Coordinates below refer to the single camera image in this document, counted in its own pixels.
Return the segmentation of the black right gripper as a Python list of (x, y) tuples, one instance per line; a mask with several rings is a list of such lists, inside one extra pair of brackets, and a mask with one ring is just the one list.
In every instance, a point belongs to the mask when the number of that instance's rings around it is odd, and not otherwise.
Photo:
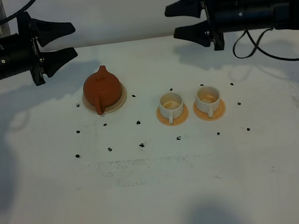
[[(240, 24), (244, 20), (245, 0), (203, 0), (208, 21), (183, 26), (175, 29), (175, 39), (186, 40), (209, 47), (210, 38), (214, 42), (214, 50), (224, 49), (225, 32), (240, 31)], [(166, 17), (194, 17), (200, 18), (202, 0), (179, 0), (165, 9)]]

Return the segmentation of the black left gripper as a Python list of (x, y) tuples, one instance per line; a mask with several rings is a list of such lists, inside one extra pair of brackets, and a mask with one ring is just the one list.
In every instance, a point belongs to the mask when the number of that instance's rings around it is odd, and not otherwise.
[(47, 77), (53, 77), (60, 68), (78, 54), (72, 47), (55, 52), (42, 52), (39, 56), (42, 60), (40, 63), (30, 22), (41, 47), (55, 39), (73, 34), (75, 28), (72, 23), (31, 19), (25, 11), (17, 17), (18, 33), (0, 39), (0, 78), (8, 78), (29, 71), (35, 85), (40, 86), (45, 83), (40, 65)]

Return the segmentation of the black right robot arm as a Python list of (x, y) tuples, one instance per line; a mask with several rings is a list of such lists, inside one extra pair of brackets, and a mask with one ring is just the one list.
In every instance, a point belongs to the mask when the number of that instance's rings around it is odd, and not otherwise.
[(224, 33), (258, 29), (299, 30), (299, 0), (180, 0), (165, 9), (166, 17), (189, 16), (206, 21), (178, 27), (176, 39), (223, 50)]

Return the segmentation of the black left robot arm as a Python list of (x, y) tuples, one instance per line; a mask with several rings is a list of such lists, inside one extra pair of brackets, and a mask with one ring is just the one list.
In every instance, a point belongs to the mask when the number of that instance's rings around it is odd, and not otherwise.
[(17, 17), (18, 33), (0, 39), (0, 80), (31, 72), (35, 85), (45, 83), (44, 75), (53, 77), (66, 63), (78, 56), (74, 48), (40, 52), (50, 42), (73, 34), (72, 23), (33, 19), (25, 11)]

